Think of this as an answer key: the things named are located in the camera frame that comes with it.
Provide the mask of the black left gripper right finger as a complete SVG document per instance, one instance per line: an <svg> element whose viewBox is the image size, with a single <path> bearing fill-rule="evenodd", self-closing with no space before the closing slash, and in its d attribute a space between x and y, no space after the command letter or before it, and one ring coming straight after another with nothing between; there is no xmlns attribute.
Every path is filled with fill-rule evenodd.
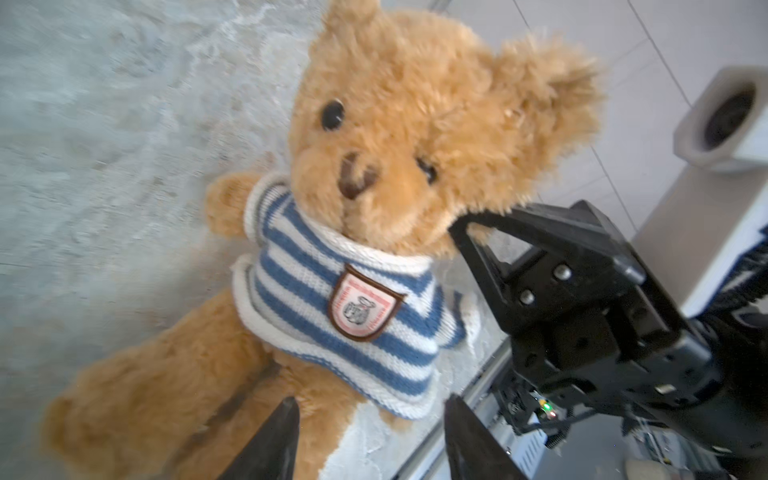
<svg viewBox="0 0 768 480"><path fill-rule="evenodd" d="M461 397L446 400L443 419L452 480L527 479Z"/></svg>

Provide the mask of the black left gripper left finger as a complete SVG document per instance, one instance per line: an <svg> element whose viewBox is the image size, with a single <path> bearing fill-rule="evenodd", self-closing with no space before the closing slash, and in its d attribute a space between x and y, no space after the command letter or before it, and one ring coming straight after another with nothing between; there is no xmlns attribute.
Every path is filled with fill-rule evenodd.
<svg viewBox="0 0 768 480"><path fill-rule="evenodd" d="M294 397L286 397L218 480L291 480L299 433L299 405Z"/></svg>

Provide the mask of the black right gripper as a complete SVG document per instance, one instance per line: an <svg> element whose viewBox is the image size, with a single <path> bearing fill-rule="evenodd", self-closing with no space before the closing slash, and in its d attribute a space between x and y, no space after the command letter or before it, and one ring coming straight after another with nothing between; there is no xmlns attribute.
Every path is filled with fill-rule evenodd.
<svg viewBox="0 0 768 480"><path fill-rule="evenodd" d="M469 234L489 227L531 247L500 260ZM615 225L587 201L470 213L449 234L510 338L506 419L528 385L557 407L671 428L723 456L767 453L767 293L760 257L712 306L683 317Z"/></svg>

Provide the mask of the blue white striped knit sweater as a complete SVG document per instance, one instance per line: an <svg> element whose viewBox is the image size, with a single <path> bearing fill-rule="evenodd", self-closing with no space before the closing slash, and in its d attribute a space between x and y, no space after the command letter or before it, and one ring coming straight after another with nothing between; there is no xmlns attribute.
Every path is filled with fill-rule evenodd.
<svg viewBox="0 0 768 480"><path fill-rule="evenodd" d="M430 257L386 253L309 219L281 174L252 188L244 227L260 250L233 265L243 324L390 413L426 416L439 353L471 347L480 332L476 296L442 287Z"/></svg>

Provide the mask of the brown plush teddy bear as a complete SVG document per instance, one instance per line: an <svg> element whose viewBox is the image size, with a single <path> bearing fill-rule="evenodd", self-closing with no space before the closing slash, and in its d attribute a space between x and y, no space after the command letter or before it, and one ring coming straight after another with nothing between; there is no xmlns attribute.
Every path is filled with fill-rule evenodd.
<svg viewBox="0 0 768 480"><path fill-rule="evenodd" d="M294 101L289 171L219 177L206 221L257 255L247 197L281 174L309 219L386 253L430 257L433 270L457 252L449 228L459 217L528 203L561 158L591 142L602 100L596 62L562 41L494 51L432 12L333 1ZM74 478L214 479L286 397L300 409L299 479L319 476L361 404L397 429L416 421L254 335L237 311L233 265L221 293L83 370L47 407L45 444Z"/></svg>

